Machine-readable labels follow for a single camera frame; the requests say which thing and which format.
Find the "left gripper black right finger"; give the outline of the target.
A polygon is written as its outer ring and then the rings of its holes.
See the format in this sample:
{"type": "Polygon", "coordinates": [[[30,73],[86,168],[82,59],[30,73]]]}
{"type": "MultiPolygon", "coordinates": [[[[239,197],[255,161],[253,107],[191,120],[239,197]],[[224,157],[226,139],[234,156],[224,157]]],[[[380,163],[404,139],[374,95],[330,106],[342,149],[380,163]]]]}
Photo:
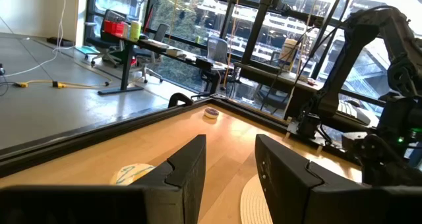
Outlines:
{"type": "Polygon", "coordinates": [[[274,224],[422,224],[422,186],[358,183],[264,134],[255,159],[274,224]]]}

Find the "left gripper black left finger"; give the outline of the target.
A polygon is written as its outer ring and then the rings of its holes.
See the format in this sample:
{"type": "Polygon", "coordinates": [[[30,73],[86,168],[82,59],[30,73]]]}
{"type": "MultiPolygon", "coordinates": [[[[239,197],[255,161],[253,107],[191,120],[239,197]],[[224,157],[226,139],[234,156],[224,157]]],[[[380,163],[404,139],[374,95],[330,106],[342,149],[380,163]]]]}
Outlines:
{"type": "Polygon", "coordinates": [[[206,172],[199,134],[129,185],[0,189],[0,224],[197,224],[206,172]]]}

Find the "white donut with blue drizzle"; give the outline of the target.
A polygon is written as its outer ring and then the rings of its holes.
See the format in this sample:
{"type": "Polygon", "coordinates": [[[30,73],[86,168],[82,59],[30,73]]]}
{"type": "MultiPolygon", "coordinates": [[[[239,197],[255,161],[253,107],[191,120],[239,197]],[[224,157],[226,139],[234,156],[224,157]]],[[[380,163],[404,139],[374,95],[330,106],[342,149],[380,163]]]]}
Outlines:
{"type": "Polygon", "coordinates": [[[151,172],[155,166],[146,163],[134,163],[131,165],[124,166],[120,170],[116,171],[111,180],[112,185],[123,185],[127,186],[134,183],[136,180],[145,176],[151,172]]]}

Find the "dark blue sprinkled donut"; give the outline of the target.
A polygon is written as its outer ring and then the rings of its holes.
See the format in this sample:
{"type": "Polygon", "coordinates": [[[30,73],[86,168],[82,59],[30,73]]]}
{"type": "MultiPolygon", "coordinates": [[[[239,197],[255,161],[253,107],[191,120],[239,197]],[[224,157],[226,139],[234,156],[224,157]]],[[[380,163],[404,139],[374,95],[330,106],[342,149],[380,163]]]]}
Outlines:
{"type": "Polygon", "coordinates": [[[204,116],[208,117],[209,119],[217,119],[219,114],[220,114],[219,111],[211,107],[207,107],[204,110],[204,116]]]}

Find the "white woven round placemat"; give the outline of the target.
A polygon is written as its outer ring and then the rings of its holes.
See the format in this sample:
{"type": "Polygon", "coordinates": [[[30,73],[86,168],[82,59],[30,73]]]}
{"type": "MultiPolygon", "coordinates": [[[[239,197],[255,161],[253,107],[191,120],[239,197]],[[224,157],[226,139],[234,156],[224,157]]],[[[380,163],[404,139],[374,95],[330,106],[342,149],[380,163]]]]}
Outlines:
{"type": "Polygon", "coordinates": [[[242,224],[273,224],[258,175],[244,186],[240,199],[242,224]]]}

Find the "white keyboard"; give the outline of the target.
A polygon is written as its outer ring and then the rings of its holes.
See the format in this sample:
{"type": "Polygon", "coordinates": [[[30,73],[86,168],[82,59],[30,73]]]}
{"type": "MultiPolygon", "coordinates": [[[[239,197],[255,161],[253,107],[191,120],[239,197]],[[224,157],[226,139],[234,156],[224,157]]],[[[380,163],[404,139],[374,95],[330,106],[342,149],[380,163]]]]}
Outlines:
{"type": "Polygon", "coordinates": [[[339,101],[336,113],[362,125],[369,125],[371,122],[370,118],[368,118],[366,114],[364,114],[358,107],[347,101],[339,101]]]}

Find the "dark wooden desk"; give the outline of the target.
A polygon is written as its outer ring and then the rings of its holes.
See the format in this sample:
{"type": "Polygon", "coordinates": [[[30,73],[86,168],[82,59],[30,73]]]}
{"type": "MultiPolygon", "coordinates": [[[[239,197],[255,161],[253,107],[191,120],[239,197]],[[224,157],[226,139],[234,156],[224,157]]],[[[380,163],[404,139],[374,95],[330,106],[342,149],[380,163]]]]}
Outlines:
{"type": "Polygon", "coordinates": [[[276,80],[273,89],[288,94],[292,92],[284,112],[284,119],[287,119],[288,117],[297,117],[300,114],[301,106],[304,103],[307,103],[312,95],[323,86],[323,83],[319,81],[316,81],[314,85],[310,85],[308,82],[298,80],[295,89],[292,90],[296,77],[296,74],[292,72],[282,72],[276,77],[276,74],[274,73],[266,72],[239,62],[234,63],[234,66],[241,69],[240,76],[243,78],[250,79],[266,86],[271,86],[272,82],[276,80]]]}

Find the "black standing desk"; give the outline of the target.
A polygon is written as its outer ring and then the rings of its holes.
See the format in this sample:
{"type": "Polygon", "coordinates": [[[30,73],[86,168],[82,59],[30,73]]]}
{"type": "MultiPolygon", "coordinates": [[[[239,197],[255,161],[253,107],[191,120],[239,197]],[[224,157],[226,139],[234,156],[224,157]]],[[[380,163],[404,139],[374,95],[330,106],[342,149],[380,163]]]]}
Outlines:
{"type": "MultiPolygon", "coordinates": [[[[200,57],[198,55],[195,55],[193,53],[189,53],[188,51],[183,51],[181,49],[178,49],[176,47],[172,47],[170,45],[167,45],[165,43],[157,42],[155,40],[138,40],[137,42],[133,42],[131,40],[128,40],[126,38],[120,38],[118,36],[114,36],[112,34],[108,34],[104,32],[104,34],[107,34],[109,36],[113,36],[114,38],[117,38],[118,40],[121,40],[125,44],[125,48],[122,51],[124,55],[124,59],[122,60],[123,63],[123,74],[122,74],[122,83],[121,83],[121,89],[118,92],[124,92],[129,91],[129,89],[126,89],[127,82],[129,78],[129,69],[131,68],[131,62],[135,58],[134,54],[134,46],[137,45],[141,49],[148,49],[150,51],[154,51],[155,53],[159,53],[162,56],[166,56],[169,58],[172,58],[177,61],[181,61],[182,63],[194,66],[199,69],[198,66],[195,65],[195,61],[197,57],[200,57]]],[[[233,72],[234,67],[229,66],[231,71],[233,72]]]]}

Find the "grey mesh office chair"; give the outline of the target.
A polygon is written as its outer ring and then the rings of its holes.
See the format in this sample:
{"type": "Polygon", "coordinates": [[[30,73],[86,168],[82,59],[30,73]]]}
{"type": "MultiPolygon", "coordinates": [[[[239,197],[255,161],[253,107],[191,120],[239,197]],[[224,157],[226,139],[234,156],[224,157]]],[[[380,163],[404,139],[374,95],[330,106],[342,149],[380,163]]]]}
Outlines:
{"type": "Polygon", "coordinates": [[[207,82],[206,91],[191,96],[191,99],[216,93],[218,86],[224,81],[224,76],[231,70],[227,50],[228,44],[225,40],[216,37],[207,39],[206,57],[197,57],[195,61],[195,65],[200,69],[201,79],[207,82]]]}

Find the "black office chair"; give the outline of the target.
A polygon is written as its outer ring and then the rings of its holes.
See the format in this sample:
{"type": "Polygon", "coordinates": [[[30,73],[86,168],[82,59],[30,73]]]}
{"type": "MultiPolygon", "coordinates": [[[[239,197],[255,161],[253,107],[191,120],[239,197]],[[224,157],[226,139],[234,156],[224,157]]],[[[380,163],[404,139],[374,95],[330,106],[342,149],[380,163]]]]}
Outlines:
{"type": "Polygon", "coordinates": [[[104,34],[105,24],[106,21],[112,21],[116,23],[126,21],[127,15],[124,13],[120,13],[113,10],[106,10],[105,16],[103,17],[101,26],[100,26],[100,35],[99,36],[90,36],[86,38],[86,42],[90,45],[93,45],[97,50],[98,53],[87,53],[85,55],[85,59],[88,60],[89,55],[93,55],[94,57],[91,59],[91,67],[94,67],[96,64],[96,59],[102,59],[105,61],[109,61],[113,64],[115,68],[117,68],[121,62],[120,59],[114,57],[114,53],[120,53],[124,50],[125,44],[114,38],[113,36],[109,36],[104,34]]]}

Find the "yellow-green cylinder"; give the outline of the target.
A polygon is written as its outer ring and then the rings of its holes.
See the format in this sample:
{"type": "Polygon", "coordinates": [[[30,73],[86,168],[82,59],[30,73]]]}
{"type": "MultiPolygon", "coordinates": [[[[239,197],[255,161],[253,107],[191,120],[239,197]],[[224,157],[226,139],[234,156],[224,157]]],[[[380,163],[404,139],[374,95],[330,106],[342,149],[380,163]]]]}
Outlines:
{"type": "Polygon", "coordinates": [[[142,24],[139,21],[131,22],[131,29],[129,33],[129,39],[133,42],[137,42],[141,33],[142,24]]]}

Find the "red box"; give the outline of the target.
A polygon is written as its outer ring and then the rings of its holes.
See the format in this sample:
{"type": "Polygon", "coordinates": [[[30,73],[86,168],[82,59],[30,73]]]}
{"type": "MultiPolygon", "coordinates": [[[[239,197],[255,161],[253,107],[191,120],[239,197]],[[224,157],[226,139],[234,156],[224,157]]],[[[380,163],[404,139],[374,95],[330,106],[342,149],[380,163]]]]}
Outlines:
{"type": "Polygon", "coordinates": [[[126,28],[127,25],[124,22],[112,22],[108,20],[104,21],[104,32],[118,36],[120,38],[123,37],[126,28]]]}

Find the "black power strip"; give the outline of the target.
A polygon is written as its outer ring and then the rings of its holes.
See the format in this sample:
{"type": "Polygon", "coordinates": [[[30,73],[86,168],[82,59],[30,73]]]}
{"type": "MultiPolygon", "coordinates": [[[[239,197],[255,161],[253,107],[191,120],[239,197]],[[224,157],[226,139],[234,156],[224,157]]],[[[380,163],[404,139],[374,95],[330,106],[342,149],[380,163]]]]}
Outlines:
{"type": "Polygon", "coordinates": [[[46,42],[55,44],[57,47],[71,47],[74,46],[74,42],[66,39],[61,39],[57,37],[50,37],[46,39],[46,42]]]}

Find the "black curved bracket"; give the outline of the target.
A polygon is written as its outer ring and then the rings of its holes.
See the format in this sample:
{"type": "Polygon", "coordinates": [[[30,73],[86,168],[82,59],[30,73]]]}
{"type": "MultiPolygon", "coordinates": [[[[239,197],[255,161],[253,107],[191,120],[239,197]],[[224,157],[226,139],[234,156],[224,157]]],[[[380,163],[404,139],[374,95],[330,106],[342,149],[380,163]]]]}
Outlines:
{"type": "Polygon", "coordinates": [[[168,103],[168,108],[172,108],[178,105],[178,102],[181,101],[186,105],[192,105],[194,103],[194,101],[189,98],[188,96],[186,96],[185,94],[182,94],[180,92],[174,93],[170,99],[169,99],[169,103],[168,103]]]}

